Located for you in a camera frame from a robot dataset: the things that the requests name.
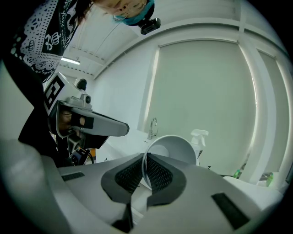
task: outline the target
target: black camera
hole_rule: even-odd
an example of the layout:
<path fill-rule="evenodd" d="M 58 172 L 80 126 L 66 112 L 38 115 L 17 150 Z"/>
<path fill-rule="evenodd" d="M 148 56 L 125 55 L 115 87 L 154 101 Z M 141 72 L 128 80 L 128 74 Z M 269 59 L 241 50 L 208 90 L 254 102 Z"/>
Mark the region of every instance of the black camera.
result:
<path fill-rule="evenodd" d="M 141 34 L 146 35 L 161 26 L 161 20 L 159 18 L 155 19 L 149 19 L 146 21 L 143 21 L 141 24 L 139 24 L 139 27 L 141 28 Z"/>

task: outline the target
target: woman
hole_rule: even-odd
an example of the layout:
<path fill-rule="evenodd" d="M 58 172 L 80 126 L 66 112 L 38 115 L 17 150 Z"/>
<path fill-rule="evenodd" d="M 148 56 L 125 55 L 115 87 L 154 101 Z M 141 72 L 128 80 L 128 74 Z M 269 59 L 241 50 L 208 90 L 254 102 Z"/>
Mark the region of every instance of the woman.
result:
<path fill-rule="evenodd" d="M 113 15 L 115 21 L 124 23 L 137 23 L 154 8 L 153 0 L 34 0 L 29 1 L 29 9 L 25 10 L 27 2 L 19 1 L 13 12 L 21 20 L 4 28 L 7 36 L 3 40 L 6 48 L 3 61 L 18 88 L 34 106 L 19 140 L 36 148 L 41 155 L 52 157 L 57 166 L 64 166 L 67 156 L 58 155 L 50 136 L 42 82 L 57 69 L 78 25 L 93 4 Z M 69 128 L 70 120 L 70 115 L 64 116 L 60 128 Z"/>

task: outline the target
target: spray bottle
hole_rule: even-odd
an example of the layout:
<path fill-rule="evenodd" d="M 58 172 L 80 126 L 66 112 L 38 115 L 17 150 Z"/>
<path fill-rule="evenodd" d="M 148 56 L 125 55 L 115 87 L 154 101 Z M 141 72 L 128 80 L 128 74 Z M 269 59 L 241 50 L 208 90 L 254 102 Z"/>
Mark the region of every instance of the spray bottle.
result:
<path fill-rule="evenodd" d="M 195 151 L 197 165 L 199 165 L 198 158 L 201 155 L 203 148 L 206 146 L 205 136 L 208 136 L 208 134 L 209 134 L 208 131 L 199 130 L 199 129 L 194 129 L 191 132 L 191 135 L 192 135 L 191 145 Z"/>

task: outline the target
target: faucet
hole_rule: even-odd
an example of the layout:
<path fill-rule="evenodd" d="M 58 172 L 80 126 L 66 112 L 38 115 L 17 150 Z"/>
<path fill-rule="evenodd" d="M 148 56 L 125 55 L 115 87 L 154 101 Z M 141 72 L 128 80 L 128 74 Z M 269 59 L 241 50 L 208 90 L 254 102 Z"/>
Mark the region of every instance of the faucet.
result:
<path fill-rule="evenodd" d="M 155 126 L 157 126 L 157 119 L 156 118 L 153 118 L 152 121 L 151 121 L 151 127 L 150 127 L 150 130 L 148 131 L 148 136 L 147 136 L 147 139 L 149 139 L 149 140 L 151 140 L 152 137 L 156 137 L 157 136 L 157 132 L 159 130 L 159 129 L 157 130 L 156 134 L 153 134 L 152 133 L 152 125 L 154 123 L 155 123 Z"/>

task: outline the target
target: bottle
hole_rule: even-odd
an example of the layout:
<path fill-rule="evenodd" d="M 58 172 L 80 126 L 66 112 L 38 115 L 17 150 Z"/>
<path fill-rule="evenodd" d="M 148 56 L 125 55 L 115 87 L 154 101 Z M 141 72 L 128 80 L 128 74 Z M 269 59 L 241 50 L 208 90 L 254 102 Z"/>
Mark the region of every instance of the bottle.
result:
<path fill-rule="evenodd" d="M 197 165 L 199 165 L 198 158 L 201 155 L 203 148 L 206 146 L 205 136 L 208 136 L 208 134 L 209 134 L 208 131 L 199 130 L 199 129 L 194 129 L 191 132 L 191 135 L 192 135 L 191 145 L 195 151 Z"/>

